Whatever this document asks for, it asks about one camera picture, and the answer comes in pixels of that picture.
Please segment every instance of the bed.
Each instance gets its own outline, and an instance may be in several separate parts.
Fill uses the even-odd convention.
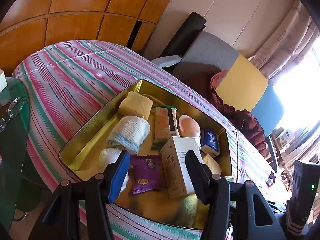
[[[13,77],[27,88],[30,99],[28,154],[39,175],[53,191],[59,182],[78,179],[59,161],[64,144],[104,104],[140,79],[183,98],[222,124],[228,135],[232,175],[238,183],[250,179],[268,200],[284,202],[286,190],[277,179],[269,188],[272,168],[253,145],[198,93],[130,49],[104,41],[59,42],[32,53]],[[199,239],[201,231],[169,227],[138,217],[116,205],[108,206],[116,239]],[[85,205],[80,205],[85,220]],[[226,238],[231,239],[232,230]]]

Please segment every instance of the blue chair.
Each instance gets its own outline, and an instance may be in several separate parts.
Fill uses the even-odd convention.
[[[252,109],[253,114],[264,130],[266,143],[268,143],[275,172],[278,170],[278,161],[272,146],[270,134],[276,128],[284,115],[284,107],[275,93],[271,83],[268,84],[262,97]]]

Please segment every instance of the blue and white package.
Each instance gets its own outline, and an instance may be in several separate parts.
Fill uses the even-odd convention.
[[[217,157],[220,154],[219,138],[210,129],[201,130],[201,151],[205,154],[209,154],[212,158]]]

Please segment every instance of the white medicine box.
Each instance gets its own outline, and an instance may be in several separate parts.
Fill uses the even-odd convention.
[[[7,81],[5,80],[4,71],[0,68],[0,93],[7,86]]]
[[[185,162],[189,150],[193,150],[199,162],[203,163],[194,138],[172,136],[160,151],[170,199],[195,192]]]

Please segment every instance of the red cloth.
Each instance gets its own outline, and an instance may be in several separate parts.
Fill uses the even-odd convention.
[[[247,110],[235,110],[233,106],[223,103],[223,100],[210,85],[212,76],[210,73],[198,73],[183,82],[208,100],[252,143],[260,154],[265,157],[266,139],[263,128],[254,115]]]
[[[210,103],[222,113],[265,157],[266,139],[264,130],[253,114],[247,110],[236,110],[233,106],[223,103],[223,100],[217,95],[217,92],[211,87],[209,92]]]
[[[220,71],[219,73],[215,74],[210,81],[210,86],[214,89],[217,89],[218,85],[220,85],[221,81],[224,77],[228,74],[228,70]]]

